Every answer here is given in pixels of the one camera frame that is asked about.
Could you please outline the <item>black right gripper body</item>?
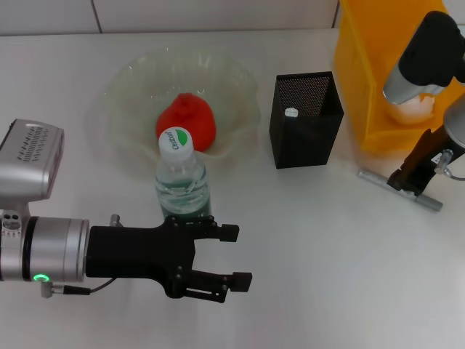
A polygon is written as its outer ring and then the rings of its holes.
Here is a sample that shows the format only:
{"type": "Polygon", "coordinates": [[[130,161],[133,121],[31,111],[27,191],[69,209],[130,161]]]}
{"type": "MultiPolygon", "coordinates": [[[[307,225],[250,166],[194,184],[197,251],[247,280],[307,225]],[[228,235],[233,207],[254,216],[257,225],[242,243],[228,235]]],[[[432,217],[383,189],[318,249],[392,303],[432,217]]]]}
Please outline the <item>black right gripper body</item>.
{"type": "Polygon", "coordinates": [[[434,132],[428,129],[423,133],[402,165],[413,168],[411,180],[424,181],[426,188],[429,181],[434,177],[436,163],[432,161],[432,158],[443,152],[449,140],[450,138],[444,127],[440,127],[434,132]]]}

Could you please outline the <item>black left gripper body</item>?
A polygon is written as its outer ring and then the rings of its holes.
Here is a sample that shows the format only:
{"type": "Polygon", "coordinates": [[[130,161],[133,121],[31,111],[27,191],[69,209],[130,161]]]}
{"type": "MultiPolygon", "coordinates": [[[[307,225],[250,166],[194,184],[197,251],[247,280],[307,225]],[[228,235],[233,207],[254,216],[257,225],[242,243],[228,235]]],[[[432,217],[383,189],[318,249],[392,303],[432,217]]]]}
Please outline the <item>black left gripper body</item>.
{"type": "Polygon", "coordinates": [[[194,256],[193,237],[170,219],[157,228],[93,226],[85,275],[154,280],[168,297],[182,298],[187,295],[194,256]]]}

